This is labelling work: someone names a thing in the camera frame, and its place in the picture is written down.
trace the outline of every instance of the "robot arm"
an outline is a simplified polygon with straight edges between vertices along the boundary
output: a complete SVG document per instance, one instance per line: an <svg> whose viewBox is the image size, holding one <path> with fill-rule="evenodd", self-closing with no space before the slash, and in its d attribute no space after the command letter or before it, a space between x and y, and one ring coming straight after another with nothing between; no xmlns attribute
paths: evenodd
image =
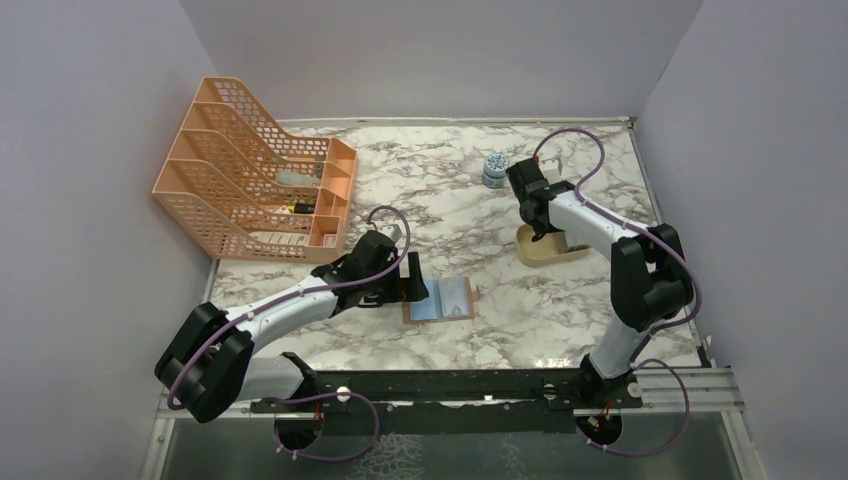
<svg viewBox="0 0 848 480"><path fill-rule="evenodd" d="M580 365L586 394L597 396L630 373L631 357L652 325L673 318L694 296L682 267L635 230L650 231L682 256L680 239L667 224L648 227L603 207L607 215L600 215L577 197L571 183L550 185L532 158L507 169L507 175L521 219L534 229L533 241L567 231L610 260L610 298L616 316ZM627 229L625 224L637 228Z"/></svg>
<svg viewBox="0 0 848 480"><path fill-rule="evenodd" d="M414 302L429 296L415 252L407 256L409 278L401 278L400 269L395 268L377 281L350 285L395 263L395 240L368 231L350 254L314 269L291 288L227 311L209 302L199 305L157 363L156 377L171 388L204 342L228 322L247 315L191 367L177 388L176 398L200 423L205 423L237 400L291 397L303 382L304 365L299 365L296 357L286 355L251 360L255 353L308 323L331 318L349 308ZM347 286L333 288L341 284Z"/></svg>

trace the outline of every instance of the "lavender wall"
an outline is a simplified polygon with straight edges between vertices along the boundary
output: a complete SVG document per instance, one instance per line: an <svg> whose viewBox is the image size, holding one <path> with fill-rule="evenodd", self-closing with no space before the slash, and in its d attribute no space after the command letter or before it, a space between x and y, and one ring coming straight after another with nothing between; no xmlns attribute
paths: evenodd
<svg viewBox="0 0 848 480"><path fill-rule="evenodd" d="M701 0L181 0L279 118L619 116Z"/></svg>
<svg viewBox="0 0 848 480"><path fill-rule="evenodd" d="M0 10L0 477L136 478L209 266L150 190L214 69L176 0Z"/></svg>
<svg viewBox="0 0 848 480"><path fill-rule="evenodd" d="M848 2L705 0L637 123L769 478L843 478Z"/></svg>

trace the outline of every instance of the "metal frame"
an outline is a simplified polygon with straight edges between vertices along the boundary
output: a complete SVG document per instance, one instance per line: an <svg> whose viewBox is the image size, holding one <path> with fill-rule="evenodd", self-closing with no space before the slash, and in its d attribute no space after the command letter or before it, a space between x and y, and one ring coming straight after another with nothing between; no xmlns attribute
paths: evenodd
<svg viewBox="0 0 848 480"><path fill-rule="evenodd" d="M540 124L575 124L575 125L623 125L628 129L634 153L636 155L639 169L648 192L648 197L654 209L657 220L662 221L659 203L651 186L644 162L636 142L633 118L619 117L609 119L577 119L577 118L544 118L544 119L451 119L451 118L416 118L416 119L380 119L380 118L344 118L344 119L305 119L290 120L285 123L288 126L327 127L327 126L365 126L365 125L540 125ZM219 261L213 260L210 267L206 288L201 298L202 302L211 297L215 274L218 270ZM691 325L692 335L709 355L709 345L700 335L694 322ZM733 372L729 368L681 368L678 370L690 397L690 410L692 412L716 412L722 415L727 430L728 441L736 459L737 466L743 480L765 480L766 476L760 463L759 456L754 443L748 434L743 413L745 403L739 392ZM636 373L640 385L642 385L643 406L638 409L615 409L612 413L623 415L641 414L667 414L683 411L683 399L674 377L664 370L643 370ZM159 408L156 420L153 424L153 432L147 451L147 457L141 471L140 478L143 480L156 480L161 478L165 468L171 439L173 438L174 424L179 419L192 418L185 411L171 411L165 404L167 392L163 391L160 396ZM481 402L492 400L481 399ZM576 409L574 415L587 415L597 413L593 409ZM312 418L310 413L275 413L255 414L250 411L250 402L237 402L230 406L219 418L240 419L298 419Z"/></svg>

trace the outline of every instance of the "small item in organizer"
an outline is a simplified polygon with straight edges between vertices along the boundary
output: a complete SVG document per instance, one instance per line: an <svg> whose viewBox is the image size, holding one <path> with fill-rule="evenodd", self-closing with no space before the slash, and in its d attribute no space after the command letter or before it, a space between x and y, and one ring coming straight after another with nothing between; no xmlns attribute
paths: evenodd
<svg viewBox="0 0 848 480"><path fill-rule="evenodd" d="M321 179L302 173L280 170L277 172L277 183L292 187L317 187L321 183Z"/></svg>
<svg viewBox="0 0 848 480"><path fill-rule="evenodd" d="M315 213L315 205L309 205L306 203L296 203L294 205L283 205L282 207L274 210L271 213L297 213L303 215L312 215Z"/></svg>
<svg viewBox="0 0 848 480"><path fill-rule="evenodd" d="M306 245L309 239L308 235L285 232L252 232L250 236L254 240L273 245Z"/></svg>
<svg viewBox="0 0 848 480"><path fill-rule="evenodd" d="M483 161L483 185L489 188L501 188L506 184L506 169L509 159L500 153L493 153Z"/></svg>
<svg viewBox="0 0 848 480"><path fill-rule="evenodd" d="M476 315L474 302L479 300L480 292L471 288L471 279L468 277L425 279L424 285L430 296L420 302L403 304L404 323L416 325L468 320Z"/></svg>

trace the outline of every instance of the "gray floor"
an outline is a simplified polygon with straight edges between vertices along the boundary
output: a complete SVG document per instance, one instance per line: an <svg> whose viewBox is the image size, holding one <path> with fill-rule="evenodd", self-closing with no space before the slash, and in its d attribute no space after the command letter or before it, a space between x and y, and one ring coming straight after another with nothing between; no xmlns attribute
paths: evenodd
<svg viewBox="0 0 848 480"><path fill-rule="evenodd" d="M625 419L620 448L663 444L680 415ZM219 419L206 425L179 420L163 478L176 479L738 479L720 414L693 416L676 448L650 458L622 458L583 444L580 436L542 433L414 436L388 435L360 460L328 464L292 461L275 453L266 420ZM364 437L319 438L314 453L342 455Z"/></svg>

